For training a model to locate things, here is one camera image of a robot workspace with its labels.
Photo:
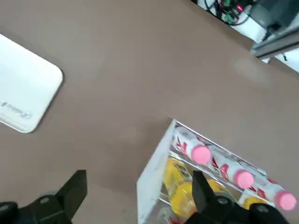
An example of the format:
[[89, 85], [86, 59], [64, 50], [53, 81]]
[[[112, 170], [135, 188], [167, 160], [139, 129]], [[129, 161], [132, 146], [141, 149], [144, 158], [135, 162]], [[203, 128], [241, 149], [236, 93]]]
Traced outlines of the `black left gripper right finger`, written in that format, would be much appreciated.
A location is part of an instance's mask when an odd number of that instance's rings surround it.
[[196, 212], [188, 224], [288, 224], [285, 217], [274, 207], [254, 203], [249, 210], [225, 196], [217, 196], [201, 171], [193, 171], [192, 197]]

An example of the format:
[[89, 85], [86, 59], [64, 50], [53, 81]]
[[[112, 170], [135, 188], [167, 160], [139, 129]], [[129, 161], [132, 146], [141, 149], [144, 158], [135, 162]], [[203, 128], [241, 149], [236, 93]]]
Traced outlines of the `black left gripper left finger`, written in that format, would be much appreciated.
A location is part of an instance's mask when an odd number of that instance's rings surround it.
[[0, 203], [2, 224], [71, 224], [87, 196], [87, 175], [77, 170], [54, 195], [43, 195], [20, 208], [16, 202]]

